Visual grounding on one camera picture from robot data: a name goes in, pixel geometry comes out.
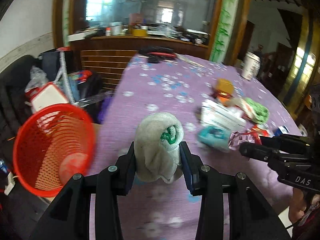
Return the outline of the red white snack wrapper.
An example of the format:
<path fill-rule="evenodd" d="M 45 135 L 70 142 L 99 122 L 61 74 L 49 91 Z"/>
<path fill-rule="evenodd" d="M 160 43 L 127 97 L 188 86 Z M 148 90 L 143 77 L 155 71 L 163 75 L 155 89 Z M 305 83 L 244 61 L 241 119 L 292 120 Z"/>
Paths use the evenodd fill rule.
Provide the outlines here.
<path fill-rule="evenodd" d="M 262 137 L 271 137 L 273 134 L 268 130 L 249 130 L 246 132 L 232 132 L 229 141 L 228 148 L 236 151 L 240 148 L 240 145 L 244 142 L 250 142 L 253 144 L 261 145 Z"/>

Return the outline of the blue white small box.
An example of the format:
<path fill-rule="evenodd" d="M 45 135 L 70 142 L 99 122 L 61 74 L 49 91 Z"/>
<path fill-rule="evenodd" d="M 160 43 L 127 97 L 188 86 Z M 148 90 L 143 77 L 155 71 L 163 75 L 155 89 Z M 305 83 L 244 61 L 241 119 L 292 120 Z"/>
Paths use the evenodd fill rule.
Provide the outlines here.
<path fill-rule="evenodd" d="M 285 125 L 282 125 L 275 129 L 274 136 L 280 136 L 282 134 L 289 134 L 289 133 L 290 133 L 289 129 Z"/>

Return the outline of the green knitted cloth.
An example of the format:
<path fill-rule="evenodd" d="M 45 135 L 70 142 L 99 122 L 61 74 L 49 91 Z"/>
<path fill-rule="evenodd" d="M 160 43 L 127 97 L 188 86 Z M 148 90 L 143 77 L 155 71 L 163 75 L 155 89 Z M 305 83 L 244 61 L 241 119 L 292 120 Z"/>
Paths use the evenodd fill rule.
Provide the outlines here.
<path fill-rule="evenodd" d="M 251 120 L 256 124 L 265 124 L 269 119 L 269 110 L 251 98 L 245 98 L 245 101 L 252 107 L 254 111 L 253 118 Z"/>

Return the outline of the teal cartoon tissue pack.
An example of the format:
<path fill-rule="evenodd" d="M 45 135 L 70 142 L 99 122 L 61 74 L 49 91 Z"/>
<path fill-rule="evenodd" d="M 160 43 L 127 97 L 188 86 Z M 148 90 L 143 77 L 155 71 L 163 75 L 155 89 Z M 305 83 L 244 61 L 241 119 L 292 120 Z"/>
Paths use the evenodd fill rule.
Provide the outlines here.
<path fill-rule="evenodd" d="M 217 127 L 217 126 L 206 126 L 199 131 L 197 139 L 199 142 L 222 152 L 229 151 L 229 139 L 231 131 Z"/>

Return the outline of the white paper bag wrapper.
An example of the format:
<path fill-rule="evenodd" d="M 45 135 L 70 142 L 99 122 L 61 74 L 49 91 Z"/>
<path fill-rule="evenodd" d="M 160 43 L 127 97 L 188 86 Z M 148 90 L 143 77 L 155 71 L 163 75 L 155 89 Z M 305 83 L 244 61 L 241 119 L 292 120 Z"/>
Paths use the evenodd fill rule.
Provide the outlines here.
<path fill-rule="evenodd" d="M 238 107 L 243 111 L 243 115 L 249 120 L 253 121 L 256 117 L 256 113 L 253 107 L 243 98 L 232 98 L 227 102 L 227 106 Z"/>

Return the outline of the large white medicine box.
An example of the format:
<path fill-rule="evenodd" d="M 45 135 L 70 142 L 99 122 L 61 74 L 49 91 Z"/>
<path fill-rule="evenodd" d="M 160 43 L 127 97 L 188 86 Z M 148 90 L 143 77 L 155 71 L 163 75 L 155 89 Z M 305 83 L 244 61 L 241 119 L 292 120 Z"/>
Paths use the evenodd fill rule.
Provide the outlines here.
<path fill-rule="evenodd" d="M 246 128 L 246 120 L 238 117 L 227 107 L 206 99 L 202 102 L 200 122 L 213 125 L 231 132 L 241 132 Z"/>

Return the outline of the orange small box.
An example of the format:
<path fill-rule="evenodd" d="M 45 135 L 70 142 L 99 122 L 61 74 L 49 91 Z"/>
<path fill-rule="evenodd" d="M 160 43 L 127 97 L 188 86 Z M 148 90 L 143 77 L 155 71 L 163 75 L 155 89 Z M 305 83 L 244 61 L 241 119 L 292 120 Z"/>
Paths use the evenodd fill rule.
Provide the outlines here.
<path fill-rule="evenodd" d="M 230 95 L 230 94 L 227 94 L 227 93 L 219 93 L 217 96 L 216 96 L 216 101 L 220 104 L 222 104 L 223 106 L 228 106 L 229 105 L 229 102 L 230 100 L 232 99 L 233 97 Z"/>

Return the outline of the yellow orange box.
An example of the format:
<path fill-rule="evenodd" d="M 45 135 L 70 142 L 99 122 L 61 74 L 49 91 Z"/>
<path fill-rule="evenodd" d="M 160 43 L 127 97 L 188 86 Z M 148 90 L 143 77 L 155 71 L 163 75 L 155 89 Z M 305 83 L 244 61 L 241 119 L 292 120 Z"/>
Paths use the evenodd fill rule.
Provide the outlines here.
<path fill-rule="evenodd" d="M 234 86 L 231 81 L 227 79 L 217 79 L 217 83 L 215 85 L 215 89 L 218 92 L 226 93 L 232 95 L 234 92 Z"/>

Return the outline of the grey white cloth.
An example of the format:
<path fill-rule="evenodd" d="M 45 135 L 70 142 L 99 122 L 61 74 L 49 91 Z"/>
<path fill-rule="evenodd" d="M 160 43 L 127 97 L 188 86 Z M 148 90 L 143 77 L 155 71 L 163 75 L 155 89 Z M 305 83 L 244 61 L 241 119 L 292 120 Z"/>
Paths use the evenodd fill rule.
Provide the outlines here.
<path fill-rule="evenodd" d="M 183 127 L 174 115 L 161 112 L 145 117 L 134 139 L 138 178 L 144 182 L 161 179 L 167 184 L 178 180 L 182 176 L 183 137 Z"/>

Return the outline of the red plastic mesh basket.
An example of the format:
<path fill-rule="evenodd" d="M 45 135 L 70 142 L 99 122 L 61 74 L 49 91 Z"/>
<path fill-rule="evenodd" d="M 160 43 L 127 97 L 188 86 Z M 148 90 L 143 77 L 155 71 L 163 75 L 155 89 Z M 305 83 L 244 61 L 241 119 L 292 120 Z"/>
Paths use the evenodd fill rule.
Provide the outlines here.
<path fill-rule="evenodd" d="M 30 193 L 55 197 L 64 186 L 61 163 L 70 154 L 86 159 L 76 172 L 86 174 L 95 150 L 95 130 L 89 114 L 71 104 L 55 104 L 33 114 L 18 130 L 13 166 L 19 182 Z"/>

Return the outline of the bamboo painted pillar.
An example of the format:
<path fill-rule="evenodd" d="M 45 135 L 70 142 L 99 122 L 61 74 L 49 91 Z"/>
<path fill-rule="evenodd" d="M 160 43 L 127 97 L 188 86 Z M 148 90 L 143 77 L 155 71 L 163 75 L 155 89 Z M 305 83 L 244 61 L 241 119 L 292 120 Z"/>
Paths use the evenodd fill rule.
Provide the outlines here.
<path fill-rule="evenodd" d="M 215 41 L 209 60 L 222 63 L 231 40 L 239 0 L 222 0 Z"/>

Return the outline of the black sofa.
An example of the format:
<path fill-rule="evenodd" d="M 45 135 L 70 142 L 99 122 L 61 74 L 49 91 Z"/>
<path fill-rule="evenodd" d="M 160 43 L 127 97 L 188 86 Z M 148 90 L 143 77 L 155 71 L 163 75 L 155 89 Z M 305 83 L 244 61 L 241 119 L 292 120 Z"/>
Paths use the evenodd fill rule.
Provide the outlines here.
<path fill-rule="evenodd" d="M 33 66 L 40 67 L 41 61 L 25 55 L 1 72 L 1 158 L 10 165 L 18 129 L 32 115 L 24 90 Z"/>

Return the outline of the black red tool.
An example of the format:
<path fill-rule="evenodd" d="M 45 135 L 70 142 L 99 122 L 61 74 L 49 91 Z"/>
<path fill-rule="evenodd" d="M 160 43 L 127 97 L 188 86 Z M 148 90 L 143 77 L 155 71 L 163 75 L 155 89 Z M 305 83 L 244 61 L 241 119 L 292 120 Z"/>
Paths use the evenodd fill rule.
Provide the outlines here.
<path fill-rule="evenodd" d="M 165 47 L 143 47 L 138 53 L 148 59 L 148 63 L 160 63 L 161 61 L 175 61 L 177 56 L 174 50 Z"/>

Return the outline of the clear plastic bag on sofa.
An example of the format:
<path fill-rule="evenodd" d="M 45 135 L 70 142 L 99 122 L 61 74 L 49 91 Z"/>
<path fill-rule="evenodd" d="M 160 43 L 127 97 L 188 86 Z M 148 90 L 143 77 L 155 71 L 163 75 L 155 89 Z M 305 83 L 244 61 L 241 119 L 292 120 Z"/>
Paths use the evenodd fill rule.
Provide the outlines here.
<path fill-rule="evenodd" d="M 30 69 L 30 81 L 24 91 L 25 93 L 28 93 L 33 89 L 42 88 L 48 82 L 47 74 L 41 68 L 32 66 Z"/>

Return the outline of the glass partition panel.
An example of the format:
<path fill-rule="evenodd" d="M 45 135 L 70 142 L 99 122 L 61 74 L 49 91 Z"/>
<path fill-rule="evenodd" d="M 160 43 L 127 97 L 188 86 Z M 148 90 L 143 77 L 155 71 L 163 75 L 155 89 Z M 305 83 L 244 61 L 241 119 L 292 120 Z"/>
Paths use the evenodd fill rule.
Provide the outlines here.
<path fill-rule="evenodd" d="M 71 32 L 147 29 L 150 36 L 208 44 L 215 0 L 72 0 Z"/>

